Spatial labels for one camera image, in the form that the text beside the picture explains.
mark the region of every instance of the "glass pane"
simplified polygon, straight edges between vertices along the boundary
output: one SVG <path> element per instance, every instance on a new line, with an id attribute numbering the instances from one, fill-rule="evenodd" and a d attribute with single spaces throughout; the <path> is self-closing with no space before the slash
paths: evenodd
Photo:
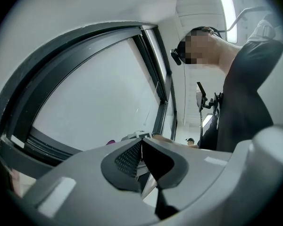
<path id="1" fill-rule="evenodd" d="M 137 130 L 152 132 L 160 99 L 132 39 L 92 57 L 53 92 L 33 126 L 88 150 Z"/>
<path id="2" fill-rule="evenodd" d="M 164 59 L 162 57 L 158 42 L 156 40 L 155 34 L 154 34 L 153 30 L 151 30 L 151 29 L 146 30 L 146 33 L 150 38 L 152 47 L 154 48 L 155 55 L 156 55 L 156 58 L 158 60 L 158 64 L 159 64 L 162 76 L 164 78 L 164 81 L 166 81 L 166 66 L 165 66 L 165 62 L 164 62 Z"/>

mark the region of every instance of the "window frame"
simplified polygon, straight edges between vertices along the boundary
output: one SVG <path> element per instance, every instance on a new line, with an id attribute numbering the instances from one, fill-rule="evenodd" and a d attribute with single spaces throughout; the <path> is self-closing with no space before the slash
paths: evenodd
<path id="1" fill-rule="evenodd" d="M 166 66 L 166 82 L 145 29 L 153 29 L 157 38 Z M 140 22 L 93 24 L 67 32 L 38 48 L 16 69 L 1 91 L 0 157 L 8 167 L 39 178 L 80 152 L 33 128 L 34 119 L 55 88 L 76 68 L 95 54 L 131 38 L 154 84 L 158 84 L 160 105 L 153 132 L 162 133 L 170 91 L 174 115 L 176 105 L 172 72 L 158 27 Z M 173 138 L 175 120 L 176 116 L 172 127 Z"/>

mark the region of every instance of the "fluorescent light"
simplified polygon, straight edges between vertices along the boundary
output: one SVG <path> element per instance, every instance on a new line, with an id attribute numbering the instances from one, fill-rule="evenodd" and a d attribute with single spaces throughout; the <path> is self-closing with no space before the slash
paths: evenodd
<path id="1" fill-rule="evenodd" d="M 226 29 L 228 29 L 236 19 L 235 7 L 233 0 L 221 0 L 223 11 L 225 13 Z M 227 41 L 230 43 L 237 43 L 237 25 L 231 31 L 226 32 Z"/>
<path id="2" fill-rule="evenodd" d="M 202 127 L 205 127 L 209 120 L 212 118 L 213 114 L 207 114 L 206 118 L 202 122 Z"/>

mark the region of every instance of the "black shirt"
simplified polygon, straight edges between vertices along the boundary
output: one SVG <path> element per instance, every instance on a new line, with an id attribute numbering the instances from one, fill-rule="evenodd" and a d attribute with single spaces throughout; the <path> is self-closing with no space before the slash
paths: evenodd
<path id="1" fill-rule="evenodd" d="M 257 90 L 282 52 L 283 44 L 275 40 L 252 41 L 242 47 L 225 78 L 219 123 L 213 117 L 203 135 L 202 149 L 233 152 L 239 142 L 252 139 L 260 130 L 273 125 Z"/>

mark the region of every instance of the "man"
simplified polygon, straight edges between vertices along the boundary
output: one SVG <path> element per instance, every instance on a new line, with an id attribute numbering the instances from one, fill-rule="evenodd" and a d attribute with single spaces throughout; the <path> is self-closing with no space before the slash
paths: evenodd
<path id="1" fill-rule="evenodd" d="M 190 66 L 203 64 L 217 67 L 226 75 L 220 116 L 213 116 L 201 148 L 233 152 L 239 142 L 273 125 L 257 90 L 283 52 L 279 25 L 274 15 L 267 15 L 243 47 L 224 41 L 214 28 L 198 27 L 171 54 L 178 65 L 180 60 Z"/>
<path id="2" fill-rule="evenodd" d="M 186 139 L 186 141 L 188 142 L 188 146 L 193 146 L 195 143 L 193 138 Z"/>

